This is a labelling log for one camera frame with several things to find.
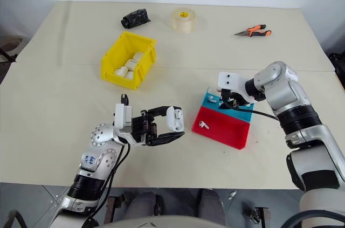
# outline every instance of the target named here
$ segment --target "white cylindrical object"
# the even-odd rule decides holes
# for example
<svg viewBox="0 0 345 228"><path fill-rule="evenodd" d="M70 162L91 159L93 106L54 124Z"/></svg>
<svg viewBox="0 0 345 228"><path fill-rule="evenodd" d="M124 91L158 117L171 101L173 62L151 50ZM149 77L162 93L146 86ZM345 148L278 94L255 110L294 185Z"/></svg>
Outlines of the white cylindrical object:
<svg viewBox="0 0 345 228"><path fill-rule="evenodd" d="M133 72L132 71L128 71L128 73L126 74L125 78L127 79L133 79Z"/></svg>
<svg viewBox="0 0 345 228"><path fill-rule="evenodd" d="M136 67L137 63L138 62L136 60L129 59L126 62L125 67L127 67L129 71L134 71L134 68Z"/></svg>
<svg viewBox="0 0 345 228"><path fill-rule="evenodd" d="M172 13L172 28L179 33L189 33L195 28L195 12L178 8Z"/></svg>
<svg viewBox="0 0 345 228"><path fill-rule="evenodd" d="M136 53L134 54L133 59L134 59L135 61L139 62L143 55L144 55L143 52L139 52L139 51L138 51L138 52L136 52Z"/></svg>
<svg viewBox="0 0 345 228"><path fill-rule="evenodd" d="M125 66L121 66L114 71L116 75L121 76L121 77L125 77L127 72L128 72L128 69Z"/></svg>

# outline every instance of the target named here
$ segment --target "gray floor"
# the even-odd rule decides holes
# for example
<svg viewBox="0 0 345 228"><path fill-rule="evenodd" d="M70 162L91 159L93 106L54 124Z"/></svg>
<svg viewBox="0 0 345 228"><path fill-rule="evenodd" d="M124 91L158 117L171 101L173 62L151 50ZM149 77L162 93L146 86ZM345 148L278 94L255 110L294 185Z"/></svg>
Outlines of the gray floor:
<svg viewBox="0 0 345 228"><path fill-rule="evenodd" d="M7 214L17 209L24 217L28 227L47 227L55 210L68 187L41 186L1 183L0 184L0 214L1 227ZM164 199L167 215L194 216L198 201L199 189L132 189L112 188L111 196L126 193L129 198L137 194L153 191ZM224 204L224 210L229 205L227 199L233 189L215 189ZM248 221L244 213L255 206L264 206L271 209L271 227L280 227L290 216L298 212L299 199L302 191L299 190L237 190L227 213L227 223L233 228L259 227ZM114 221L122 218L127 204L115 210ZM102 224L105 216L105 207L96 215L97 221Z"/></svg>

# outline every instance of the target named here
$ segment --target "masking tape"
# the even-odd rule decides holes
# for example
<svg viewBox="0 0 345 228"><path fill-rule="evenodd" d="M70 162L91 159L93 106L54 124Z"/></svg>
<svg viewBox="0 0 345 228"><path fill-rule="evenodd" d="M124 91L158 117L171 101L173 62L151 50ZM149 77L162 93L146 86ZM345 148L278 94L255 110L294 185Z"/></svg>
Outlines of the masking tape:
<svg viewBox="0 0 345 228"><path fill-rule="evenodd" d="M172 13L172 28L179 33L189 33L195 28L195 12L178 8Z"/></svg>

